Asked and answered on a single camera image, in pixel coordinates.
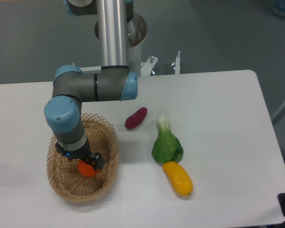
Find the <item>woven basket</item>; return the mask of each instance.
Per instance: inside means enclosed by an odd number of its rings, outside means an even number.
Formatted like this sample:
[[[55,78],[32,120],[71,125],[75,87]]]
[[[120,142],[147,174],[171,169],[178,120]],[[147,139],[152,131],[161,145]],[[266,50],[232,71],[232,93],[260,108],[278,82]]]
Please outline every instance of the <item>woven basket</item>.
[[[47,177],[54,191],[71,202],[88,202],[102,196],[115,180],[118,167],[118,142],[115,129],[101,116],[82,114],[91,151],[102,154],[105,164],[93,177],[82,176],[78,159],[68,161],[55,149],[57,139],[51,138],[47,156]]]

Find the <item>bok choy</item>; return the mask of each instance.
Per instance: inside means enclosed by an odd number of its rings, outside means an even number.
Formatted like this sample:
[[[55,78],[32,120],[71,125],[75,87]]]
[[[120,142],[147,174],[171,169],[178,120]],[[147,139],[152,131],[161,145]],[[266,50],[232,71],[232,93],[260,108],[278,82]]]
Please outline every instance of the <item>bok choy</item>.
[[[162,115],[156,118],[158,136],[152,149],[153,158],[160,163],[179,163],[183,157],[180,141],[172,133],[169,118]]]

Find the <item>yellow vegetable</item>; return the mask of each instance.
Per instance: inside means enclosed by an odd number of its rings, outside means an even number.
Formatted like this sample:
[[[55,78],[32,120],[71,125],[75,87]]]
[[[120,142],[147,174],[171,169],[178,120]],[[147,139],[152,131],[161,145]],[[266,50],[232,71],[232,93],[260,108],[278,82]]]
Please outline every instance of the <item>yellow vegetable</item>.
[[[181,196],[189,195],[193,190],[193,183],[185,169],[174,161],[162,165],[172,187]]]

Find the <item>orange object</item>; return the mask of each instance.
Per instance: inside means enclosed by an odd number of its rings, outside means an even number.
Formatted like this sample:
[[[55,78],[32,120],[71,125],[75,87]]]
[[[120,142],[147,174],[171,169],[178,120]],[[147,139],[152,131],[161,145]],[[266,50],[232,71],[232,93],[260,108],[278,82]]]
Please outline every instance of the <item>orange object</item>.
[[[100,169],[95,172],[92,166],[86,164],[83,160],[79,160],[78,171],[85,177],[93,177],[100,172]]]

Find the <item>silver pole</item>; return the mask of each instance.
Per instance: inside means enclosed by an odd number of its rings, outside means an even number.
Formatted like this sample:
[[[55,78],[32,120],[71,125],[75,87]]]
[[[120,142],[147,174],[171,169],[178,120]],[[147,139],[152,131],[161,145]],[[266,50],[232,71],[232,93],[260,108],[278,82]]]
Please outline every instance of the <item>silver pole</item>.
[[[97,14],[102,66],[128,66],[125,0],[97,0]]]

